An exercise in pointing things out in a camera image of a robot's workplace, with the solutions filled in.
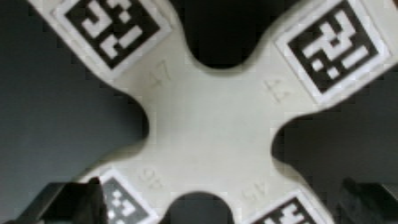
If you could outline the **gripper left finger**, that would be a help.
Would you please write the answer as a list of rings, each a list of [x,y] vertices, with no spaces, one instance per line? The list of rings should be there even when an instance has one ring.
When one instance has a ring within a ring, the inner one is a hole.
[[[108,224],[99,178],[51,182],[11,224]]]

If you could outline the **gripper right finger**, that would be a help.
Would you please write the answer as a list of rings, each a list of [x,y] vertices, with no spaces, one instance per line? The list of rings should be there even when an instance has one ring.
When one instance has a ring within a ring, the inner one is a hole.
[[[398,224],[398,183],[343,180],[336,223]]]

